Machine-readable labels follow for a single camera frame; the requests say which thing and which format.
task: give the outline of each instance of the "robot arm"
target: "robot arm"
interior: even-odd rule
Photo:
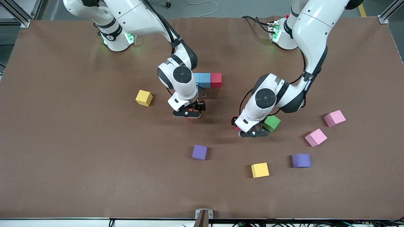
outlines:
[[[307,66],[303,69],[297,86],[278,78],[273,74],[261,76],[255,87],[269,89],[275,95],[275,106],[285,113],[293,113],[304,104],[305,96],[311,84],[321,71],[321,66],[327,54],[327,38],[340,18],[349,0],[309,0],[293,25],[293,40],[307,59]],[[248,101],[235,124],[244,132],[260,123],[270,113],[272,107],[262,108],[258,99],[259,90],[252,90],[252,97]],[[258,132],[248,134],[255,137]]]
[[[205,110],[204,102],[197,102],[198,94],[192,69],[197,66],[195,52],[184,42],[181,36],[157,12],[149,10],[141,0],[104,0],[108,7],[99,6],[99,0],[63,0],[66,8],[76,16],[91,18],[101,30],[104,41],[111,50],[111,43],[126,39],[127,33],[147,35],[162,34],[170,43],[170,57],[158,66],[158,77],[168,89],[175,90],[168,100],[176,117],[199,118],[200,111]]]

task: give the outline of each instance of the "white cable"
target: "white cable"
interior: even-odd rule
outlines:
[[[218,8],[217,3],[212,2],[212,1],[204,1],[204,2],[199,2],[199,3],[189,3],[189,2],[187,2],[186,0],[184,0],[184,2],[187,3],[187,4],[189,4],[189,5],[200,5],[200,4],[203,4],[203,3],[206,3],[206,2],[211,2],[211,3],[213,3],[213,4],[216,5],[216,9],[215,9],[213,12],[207,13],[207,14],[203,14],[203,15],[200,15],[200,16],[198,16],[198,17],[204,17],[204,16],[207,16],[207,15],[211,15],[211,14],[215,13],[215,12],[217,11],[217,8]]]

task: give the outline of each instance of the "brown tabletop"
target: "brown tabletop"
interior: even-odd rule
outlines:
[[[397,219],[404,213],[403,65],[387,25],[344,18],[328,39],[323,70],[297,113],[244,139],[230,125],[263,74],[296,79],[299,50],[281,50],[245,19],[171,21],[197,53],[194,72],[221,72],[199,120],[174,118],[157,66],[170,54],[159,34],[120,53],[92,21],[32,21],[19,33],[0,83],[0,217]],[[138,105],[139,89],[150,107]],[[347,121],[327,127],[341,110]],[[304,140],[320,128],[328,140]],[[191,158],[194,144],[208,160]],[[311,168],[291,168],[309,153]],[[250,165],[267,162],[269,177]]]

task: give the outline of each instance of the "gray floor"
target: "gray floor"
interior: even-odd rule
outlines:
[[[239,18],[245,15],[257,17],[269,17],[272,15],[283,16],[290,12],[290,3],[286,0],[214,0],[218,4],[218,10],[208,17],[234,17]],[[215,10],[213,3],[201,5],[188,5],[183,0],[171,0],[171,8],[165,7],[166,0],[149,0],[157,12],[166,19],[179,17],[197,17]],[[202,0],[188,0],[188,2],[202,2]],[[367,0],[364,3],[368,16],[380,14],[392,0]],[[43,4],[43,20],[85,20],[70,14],[64,7],[62,0],[46,0]],[[343,17],[360,17],[358,9],[345,11]],[[395,37],[396,44],[404,53],[404,7],[390,19],[390,28]],[[14,44],[20,28],[18,26],[0,26],[0,44]],[[6,65],[12,46],[0,46],[0,63]]]

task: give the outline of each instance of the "pink cube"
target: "pink cube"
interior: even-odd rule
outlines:
[[[210,74],[210,87],[211,88],[221,88],[222,87],[222,74],[221,73],[211,73]]]
[[[346,121],[344,115],[342,115],[341,110],[337,110],[335,112],[329,113],[327,116],[324,117],[327,125],[332,127],[336,124]]]
[[[324,140],[327,139],[327,137],[324,135],[324,133],[320,130],[317,129],[316,131],[308,134],[305,139],[307,142],[310,143],[312,147],[319,145],[320,143],[324,142]]]

